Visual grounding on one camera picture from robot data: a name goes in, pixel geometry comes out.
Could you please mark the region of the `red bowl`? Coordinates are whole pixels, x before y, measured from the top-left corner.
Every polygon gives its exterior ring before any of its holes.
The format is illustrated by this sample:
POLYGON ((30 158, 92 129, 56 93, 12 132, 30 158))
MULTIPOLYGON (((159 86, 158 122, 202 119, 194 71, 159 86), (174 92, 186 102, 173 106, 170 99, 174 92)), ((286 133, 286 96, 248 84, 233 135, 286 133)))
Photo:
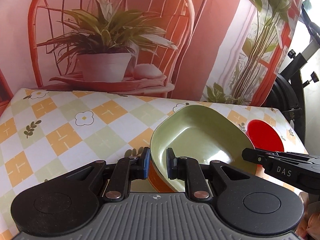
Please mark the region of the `red bowl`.
POLYGON ((255 148, 284 152, 283 142, 278 133, 263 120, 251 120, 247 124, 246 135, 255 148))

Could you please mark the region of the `orange square plate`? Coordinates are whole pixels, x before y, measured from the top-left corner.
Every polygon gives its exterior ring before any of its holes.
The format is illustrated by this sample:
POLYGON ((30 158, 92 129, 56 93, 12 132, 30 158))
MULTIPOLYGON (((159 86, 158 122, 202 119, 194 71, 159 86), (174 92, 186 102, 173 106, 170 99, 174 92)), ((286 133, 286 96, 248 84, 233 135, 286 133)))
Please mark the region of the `orange square plate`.
POLYGON ((157 173, 154 163, 151 161, 149 165, 148 180, 152 187, 159 193, 173 193, 175 192, 157 173))

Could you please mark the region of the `floral checkered tablecloth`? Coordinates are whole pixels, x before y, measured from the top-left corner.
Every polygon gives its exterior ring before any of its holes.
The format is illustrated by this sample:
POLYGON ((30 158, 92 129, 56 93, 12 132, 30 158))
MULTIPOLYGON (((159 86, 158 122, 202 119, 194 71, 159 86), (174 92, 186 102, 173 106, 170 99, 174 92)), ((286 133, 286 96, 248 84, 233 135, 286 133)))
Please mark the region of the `floral checkered tablecloth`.
POLYGON ((148 146, 156 127, 190 101, 22 88, 1 107, 1 239, 17 228, 20 192, 97 159, 115 163, 148 146))

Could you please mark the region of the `printed room backdrop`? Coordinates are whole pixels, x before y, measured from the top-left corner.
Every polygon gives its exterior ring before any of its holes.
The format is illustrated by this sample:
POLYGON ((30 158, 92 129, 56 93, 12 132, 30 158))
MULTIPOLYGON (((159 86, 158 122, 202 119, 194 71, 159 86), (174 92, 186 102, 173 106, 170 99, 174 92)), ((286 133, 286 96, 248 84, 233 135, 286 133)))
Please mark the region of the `printed room backdrop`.
POLYGON ((302 0, 1 0, 1 106, 20 88, 261 106, 302 0))

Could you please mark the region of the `black exercise bike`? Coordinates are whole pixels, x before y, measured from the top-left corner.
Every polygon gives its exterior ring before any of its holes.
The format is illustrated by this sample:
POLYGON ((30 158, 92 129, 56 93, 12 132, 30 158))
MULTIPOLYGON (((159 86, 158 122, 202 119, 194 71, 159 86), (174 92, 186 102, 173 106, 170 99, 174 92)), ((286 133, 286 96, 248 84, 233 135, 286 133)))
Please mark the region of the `black exercise bike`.
POLYGON ((287 55, 292 61, 277 74, 264 106, 280 110, 288 122, 292 121, 295 133, 304 143, 306 135, 304 88, 311 81, 318 82, 319 78, 313 72, 311 79, 303 82, 300 70, 319 50, 319 26, 310 20, 304 6, 300 18, 310 34, 310 43, 301 53, 296 54, 294 50, 288 52, 287 55))

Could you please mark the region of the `green square plate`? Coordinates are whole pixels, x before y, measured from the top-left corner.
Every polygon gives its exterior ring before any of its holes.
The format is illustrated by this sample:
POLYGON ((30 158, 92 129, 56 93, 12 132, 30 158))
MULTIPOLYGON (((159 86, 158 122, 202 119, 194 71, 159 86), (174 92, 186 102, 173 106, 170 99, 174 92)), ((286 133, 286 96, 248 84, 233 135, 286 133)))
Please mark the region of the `green square plate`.
POLYGON ((191 157, 200 164, 219 160, 255 174, 257 166, 244 161, 242 151, 253 148, 247 135, 222 114, 207 106, 189 105, 164 120, 153 132, 150 155, 157 173, 175 191, 184 191, 184 182, 167 176, 166 150, 178 157, 191 157))

